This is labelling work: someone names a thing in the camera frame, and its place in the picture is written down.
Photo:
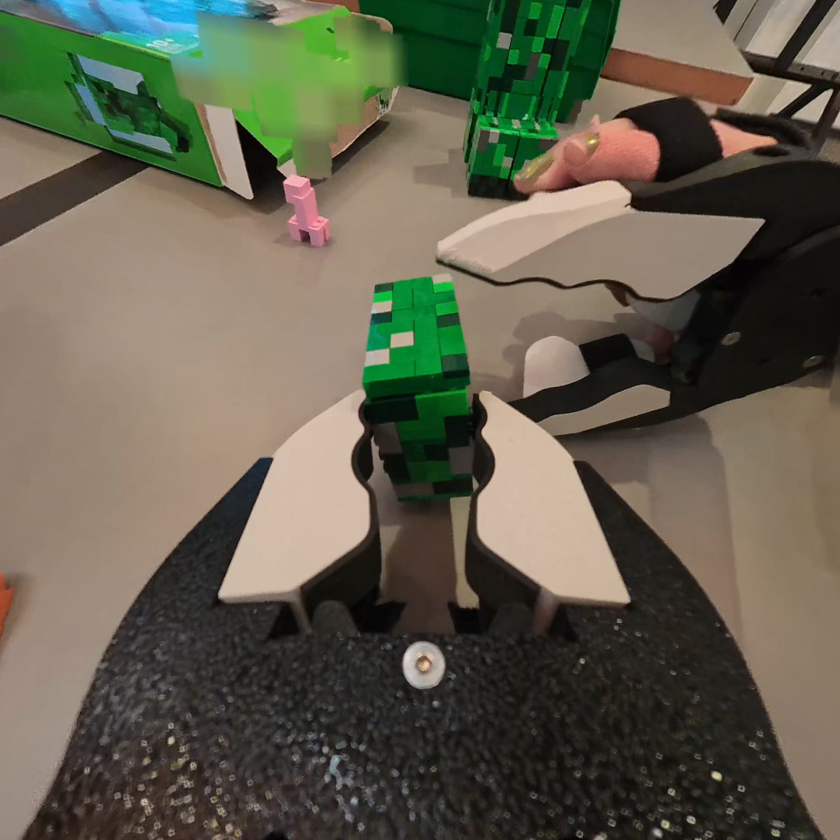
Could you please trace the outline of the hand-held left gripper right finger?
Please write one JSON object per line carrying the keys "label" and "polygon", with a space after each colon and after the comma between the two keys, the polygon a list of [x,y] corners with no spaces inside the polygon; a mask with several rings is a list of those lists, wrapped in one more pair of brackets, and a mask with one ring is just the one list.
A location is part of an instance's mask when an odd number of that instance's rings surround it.
{"label": "hand-held left gripper right finger", "polygon": [[475,395],[474,490],[465,581],[495,617],[520,605],[546,634],[567,606],[624,609],[632,598],[574,459],[491,392]]}

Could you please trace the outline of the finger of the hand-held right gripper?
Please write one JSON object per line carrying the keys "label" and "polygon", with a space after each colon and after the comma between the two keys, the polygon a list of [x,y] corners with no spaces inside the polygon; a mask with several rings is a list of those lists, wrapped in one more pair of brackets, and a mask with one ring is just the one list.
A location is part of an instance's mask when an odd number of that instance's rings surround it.
{"label": "finger of the hand-held right gripper", "polygon": [[679,298],[725,269],[764,224],[752,217],[649,212],[618,182],[531,195],[440,240],[438,264],[497,286],[624,287]]}
{"label": "finger of the hand-held right gripper", "polygon": [[522,413],[569,436],[664,410],[675,388],[651,349],[623,333],[583,344],[549,336],[526,351]]}

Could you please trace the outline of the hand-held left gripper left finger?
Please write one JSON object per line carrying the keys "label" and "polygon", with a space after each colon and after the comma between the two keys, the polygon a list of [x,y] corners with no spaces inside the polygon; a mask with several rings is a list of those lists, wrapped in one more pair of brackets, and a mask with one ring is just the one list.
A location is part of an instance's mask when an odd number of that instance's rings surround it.
{"label": "hand-held left gripper left finger", "polygon": [[307,632],[322,602],[349,609],[376,595],[382,541],[372,432],[355,391],[275,452],[217,598],[290,608]]}

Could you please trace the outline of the green tiled lego panel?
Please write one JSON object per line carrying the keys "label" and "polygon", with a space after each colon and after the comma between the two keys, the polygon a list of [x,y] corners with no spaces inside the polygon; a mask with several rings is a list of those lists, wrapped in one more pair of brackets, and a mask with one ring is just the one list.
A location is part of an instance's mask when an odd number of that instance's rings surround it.
{"label": "green tiled lego panel", "polygon": [[438,273],[377,284],[362,374],[367,398],[447,392],[469,383],[453,277]]}

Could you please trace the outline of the green lego creeper figure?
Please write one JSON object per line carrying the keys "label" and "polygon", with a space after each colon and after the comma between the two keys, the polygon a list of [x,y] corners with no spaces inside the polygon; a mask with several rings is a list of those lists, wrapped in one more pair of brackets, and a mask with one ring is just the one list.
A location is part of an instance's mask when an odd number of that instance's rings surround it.
{"label": "green lego creeper figure", "polygon": [[613,46],[620,1],[494,1],[469,101],[471,196],[513,198],[514,176],[557,142],[591,99]]}

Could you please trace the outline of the pink lego pig figure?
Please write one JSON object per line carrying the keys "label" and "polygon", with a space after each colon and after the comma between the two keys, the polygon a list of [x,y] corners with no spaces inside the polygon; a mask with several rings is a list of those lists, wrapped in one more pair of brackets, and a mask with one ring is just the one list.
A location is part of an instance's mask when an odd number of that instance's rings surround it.
{"label": "pink lego pig figure", "polygon": [[287,223],[290,236],[297,242],[325,246],[330,239],[329,220],[319,213],[310,180],[301,175],[288,175],[283,186],[286,200],[294,210]]}

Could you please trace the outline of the green cardboard lego box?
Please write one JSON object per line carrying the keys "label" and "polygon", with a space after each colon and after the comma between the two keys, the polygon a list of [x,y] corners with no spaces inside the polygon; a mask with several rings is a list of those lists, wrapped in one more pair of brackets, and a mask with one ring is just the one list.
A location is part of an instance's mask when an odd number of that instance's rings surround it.
{"label": "green cardboard lego box", "polygon": [[392,25],[316,2],[2,2],[1,112],[254,197],[256,150],[287,174],[390,111]]}

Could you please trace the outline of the grey table with wooden edge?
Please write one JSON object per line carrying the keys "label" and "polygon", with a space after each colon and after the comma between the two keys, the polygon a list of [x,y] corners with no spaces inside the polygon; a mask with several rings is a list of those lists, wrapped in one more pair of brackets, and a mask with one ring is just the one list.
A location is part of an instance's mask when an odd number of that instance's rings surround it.
{"label": "grey table with wooden edge", "polygon": [[749,63],[713,2],[622,1],[602,78],[735,106],[753,83]]}

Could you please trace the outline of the dark green box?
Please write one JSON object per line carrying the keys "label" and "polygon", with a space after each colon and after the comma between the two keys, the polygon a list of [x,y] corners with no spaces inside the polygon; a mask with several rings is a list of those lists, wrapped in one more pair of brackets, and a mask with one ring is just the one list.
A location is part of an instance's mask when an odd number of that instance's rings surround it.
{"label": "dark green box", "polygon": [[407,86],[469,100],[488,1],[359,1],[402,39]]}

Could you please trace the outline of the black metal frame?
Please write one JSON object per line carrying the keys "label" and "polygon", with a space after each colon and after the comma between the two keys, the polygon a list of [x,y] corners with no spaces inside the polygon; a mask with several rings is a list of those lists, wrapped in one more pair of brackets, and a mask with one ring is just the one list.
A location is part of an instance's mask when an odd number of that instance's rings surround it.
{"label": "black metal frame", "polygon": [[765,61],[740,110],[771,113],[809,91],[795,71],[830,75],[839,69],[839,2],[716,1],[712,6],[745,59]]}

